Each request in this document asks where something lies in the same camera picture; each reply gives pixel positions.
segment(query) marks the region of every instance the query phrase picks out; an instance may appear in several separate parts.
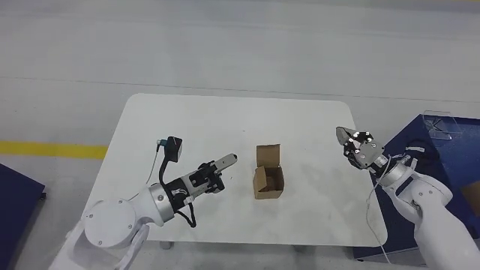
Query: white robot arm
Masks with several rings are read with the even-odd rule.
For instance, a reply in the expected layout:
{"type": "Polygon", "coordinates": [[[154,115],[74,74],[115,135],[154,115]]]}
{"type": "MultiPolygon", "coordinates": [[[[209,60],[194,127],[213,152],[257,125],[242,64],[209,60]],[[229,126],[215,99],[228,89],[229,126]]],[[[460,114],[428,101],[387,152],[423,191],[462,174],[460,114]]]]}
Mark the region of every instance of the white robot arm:
{"type": "Polygon", "coordinates": [[[204,193],[224,189],[221,172],[237,161],[228,154],[217,161],[203,163],[199,169],[168,184],[163,174],[169,161],[178,162],[182,140],[170,136],[157,143],[164,147],[165,157],[159,172],[159,183],[143,188],[131,199],[115,198],[96,202],[84,212],[50,266],[51,270],[129,269],[149,234],[148,223],[162,227],[181,215],[195,227],[192,202],[204,193]],[[179,209],[190,207],[192,219],[179,209]]]}
{"type": "Polygon", "coordinates": [[[415,241],[431,269],[480,268],[480,251],[470,233],[445,208],[452,192],[444,184],[415,172],[415,159],[411,166],[406,166],[409,155],[391,165],[383,155],[383,146],[368,132],[337,127],[337,138],[349,162],[357,169],[368,169],[400,215],[415,224],[415,241]],[[408,185],[398,194],[399,187],[405,184],[408,185]]]}

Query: open cardboard box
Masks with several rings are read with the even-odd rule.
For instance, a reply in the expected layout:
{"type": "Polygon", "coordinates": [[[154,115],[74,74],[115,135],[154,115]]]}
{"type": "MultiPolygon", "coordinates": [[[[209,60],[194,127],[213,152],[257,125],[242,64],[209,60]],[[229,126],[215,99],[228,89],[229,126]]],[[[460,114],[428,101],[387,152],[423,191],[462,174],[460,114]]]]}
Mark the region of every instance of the open cardboard box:
{"type": "Polygon", "coordinates": [[[461,191],[475,216],[480,216],[480,181],[462,187],[461,191]]]}
{"type": "Polygon", "coordinates": [[[284,173],[280,166],[280,144],[256,147],[255,176],[253,191],[256,200],[280,197],[284,191],[284,173]]]}

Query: gray floor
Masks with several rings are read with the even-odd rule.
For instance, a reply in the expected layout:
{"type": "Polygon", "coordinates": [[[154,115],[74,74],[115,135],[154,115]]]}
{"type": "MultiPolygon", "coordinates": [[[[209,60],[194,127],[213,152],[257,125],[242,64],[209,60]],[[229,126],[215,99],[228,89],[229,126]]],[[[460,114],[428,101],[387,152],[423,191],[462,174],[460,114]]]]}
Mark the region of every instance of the gray floor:
{"type": "MultiPolygon", "coordinates": [[[[108,144],[138,92],[343,101],[385,142],[425,110],[478,118],[479,11],[464,1],[0,0],[0,139],[108,144]]],[[[47,186],[16,264],[45,269],[101,162],[0,163],[47,186]]],[[[350,258],[338,247],[146,244],[133,268],[404,268],[350,258]]]]}

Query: dark blue panel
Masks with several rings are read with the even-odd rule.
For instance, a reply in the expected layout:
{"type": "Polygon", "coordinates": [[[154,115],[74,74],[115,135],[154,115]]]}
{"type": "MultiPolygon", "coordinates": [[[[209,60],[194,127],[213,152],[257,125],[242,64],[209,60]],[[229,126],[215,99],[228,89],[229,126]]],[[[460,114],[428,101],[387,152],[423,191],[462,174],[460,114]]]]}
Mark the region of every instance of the dark blue panel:
{"type": "MultiPolygon", "coordinates": [[[[474,239],[479,237],[480,218],[475,217],[465,200],[460,188],[480,180],[480,120],[456,118],[461,136],[453,136],[452,140],[437,148],[438,156],[434,151],[434,143],[423,123],[422,115],[410,122],[395,138],[385,146],[385,153],[397,155],[404,153],[405,147],[420,146],[426,149],[426,155],[415,156],[418,164],[415,171],[438,179],[453,193],[453,199],[446,208],[460,219],[472,234],[474,239]]],[[[401,251],[416,248],[413,238],[414,225],[405,220],[393,206],[390,197],[381,189],[376,189],[376,196],[382,209],[385,225],[388,230],[388,240],[384,244],[386,252],[401,251]]],[[[354,247],[353,255],[356,259],[382,254],[380,247],[354,247]]]]}
{"type": "Polygon", "coordinates": [[[0,269],[6,269],[45,186],[0,164],[0,269]]]}

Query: white table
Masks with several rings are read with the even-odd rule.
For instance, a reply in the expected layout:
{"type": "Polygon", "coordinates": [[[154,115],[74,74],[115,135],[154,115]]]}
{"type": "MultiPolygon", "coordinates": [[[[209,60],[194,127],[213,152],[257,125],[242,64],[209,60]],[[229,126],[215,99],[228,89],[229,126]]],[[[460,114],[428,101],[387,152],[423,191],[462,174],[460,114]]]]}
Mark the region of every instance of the white table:
{"type": "MultiPolygon", "coordinates": [[[[156,140],[175,136],[183,139],[183,152],[169,163],[165,182],[229,153],[238,162],[223,172],[224,191],[195,200],[197,228],[175,217],[162,228],[151,225],[149,240],[378,246],[365,220],[370,175],[343,156],[337,126],[355,127],[349,107],[338,101],[136,94],[121,114],[87,206],[133,196],[149,175],[156,140]],[[256,146],[276,143],[285,190],[278,199],[255,200],[256,146]]],[[[150,184],[158,181],[162,159],[160,150],[150,184]]],[[[384,242],[375,196],[370,223],[384,242]]]]}

